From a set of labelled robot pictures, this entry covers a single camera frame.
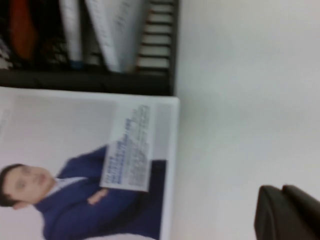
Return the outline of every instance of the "book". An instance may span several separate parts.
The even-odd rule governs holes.
[[[1,0],[0,50],[4,69],[48,70],[57,61],[61,17],[58,0]]]
[[[148,0],[85,0],[106,66],[112,72],[134,70]]]
[[[64,36],[70,65],[74,69],[83,67],[81,37],[80,0],[59,0]]]
[[[173,3],[174,1],[151,2],[136,64],[140,73],[166,74],[170,70]]]

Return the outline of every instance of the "black shelf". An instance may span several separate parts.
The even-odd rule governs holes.
[[[138,66],[134,73],[110,73],[104,66],[86,67],[86,70],[0,70],[0,86],[25,89],[47,89],[96,93],[116,93],[149,96],[173,96],[175,94],[176,56],[179,29],[180,0],[153,0],[153,5],[171,6],[171,12],[156,12],[157,15],[172,16],[171,33],[146,32],[146,36],[168,36],[169,44],[141,43],[142,46],[164,46],[169,48],[170,55],[146,55],[155,59],[168,59],[169,67]],[[168,26],[168,23],[157,22],[157,25]]]

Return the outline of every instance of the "man's hair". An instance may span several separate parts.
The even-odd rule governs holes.
[[[0,206],[1,207],[13,207],[16,203],[18,203],[18,200],[11,199],[10,196],[4,193],[4,184],[5,184],[5,178],[9,171],[12,169],[15,169],[17,167],[21,167],[23,164],[12,164],[9,166],[6,166],[1,170],[0,173]]]

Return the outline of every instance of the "hand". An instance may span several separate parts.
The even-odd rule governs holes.
[[[91,205],[95,205],[107,194],[108,194],[108,189],[102,188],[101,190],[97,191],[94,195],[88,198],[88,203]]]

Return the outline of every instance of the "bookshelf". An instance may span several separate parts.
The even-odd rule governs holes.
[[[173,96],[180,0],[151,0],[141,40],[140,52],[132,73],[111,73],[103,61],[81,71],[71,69],[0,70],[0,86],[96,93]],[[0,54],[0,68],[10,67]]]

